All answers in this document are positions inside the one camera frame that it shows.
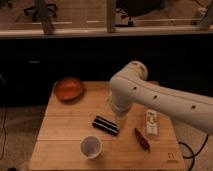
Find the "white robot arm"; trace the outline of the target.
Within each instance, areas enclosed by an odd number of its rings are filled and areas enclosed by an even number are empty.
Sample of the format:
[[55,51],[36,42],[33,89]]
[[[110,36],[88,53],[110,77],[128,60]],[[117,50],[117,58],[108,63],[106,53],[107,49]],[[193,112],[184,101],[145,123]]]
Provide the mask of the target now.
[[213,97],[158,86],[147,81],[148,70],[139,61],[131,61],[110,81],[112,111],[125,115],[133,103],[175,117],[213,135]]

